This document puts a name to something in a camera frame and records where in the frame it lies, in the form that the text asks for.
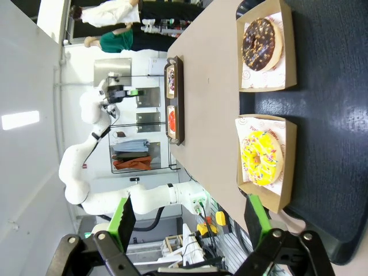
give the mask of person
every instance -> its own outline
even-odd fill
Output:
[[[97,28],[118,23],[139,22],[139,0],[109,0],[97,7],[84,9],[72,6],[70,16],[74,20],[82,20]]]
[[[202,11],[203,8],[196,5],[179,2],[109,0],[90,9],[73,6],[70,16],[99,28],[118,23],[141,22],[143,19],[194,21]]]
[[[163,36],[157,33],[144,33],[139,28],[132,28],[132,24],[128,24],[126,28],[105,33],[100,40],[96,37],[87,37],[85,39],[85,47],[96,46],[106,53],[145,49],[167,52],[175,40],[175,37]]]

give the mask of orange cloth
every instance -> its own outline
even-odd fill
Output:
[[[122,170],[124,168],[136,168],[137,170],[151,170],[150,166],[151,160],[152,159],[150,156],[146,156],[126,162],[115,160],[113,164],[117,170]]]

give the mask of metal frame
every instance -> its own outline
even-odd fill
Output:
[[[144,123],[144,124],[126,124],[126,125],[111,125],[111,129],[113,128],[123,128],[123,127],[138,127],[138,126],[142,126],[142,125],[165,125],[166,122],[151,122],[151,123]],[[110,155],[110,161],[111,161],[111,156],[112,156],[112,152],[111,152],[111,141],[110,141],[110,135],[108,135],[109,138],[109,155]],[[155,171],[155,170],[162,170],[165,168],[169,168],[170,170],[180,170],[180,168],[177,168],[177,164],[173,164],[173,160],[171,158],[171,151],[170,151],[170,145],[169,143],[167,143],[167,148],[168,148],[168,154],[167,154],[167,159],[168,159],[168,166],[167,167],[161,167],[161,168],[153,168],[151,171]],[[126,174],[126,173],[135,173],[138,171],[145,171],[145,170],[128,170],[128,171],[124,171],[124,170],[120,170],[120,171],[115,171],[114,167],[113,167],[113,163],[110,162],[110,168],[111,168],[111,173],[112,174]]]

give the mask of chocolate frosting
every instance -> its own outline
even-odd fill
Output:
[[[275,50],[275,30],[265,18],[256,19],[244,34],[243,62],[252,70],[263,69]]]

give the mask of folded clothes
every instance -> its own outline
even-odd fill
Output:
[[[135,168],[137,170],[151,170],[151,160],[152,159],[150,156],[146,156],[136,158],[134,160],[130,160],[127,162],[115,160],[113,164],[117,170],[122,170],[124,168]]]
[[[112,158],[114,160],[123,160],[123,159],[127,159],[130,158],[131,159],[135,159],[135,158],[139,158],[139,157],[146,157],[148,156],[148,152],[117,152],[117,154],[113,155]]]
[[[118,152],[148,152],[150,145],[147,139],[130,140],[113,145],[115,154]]]

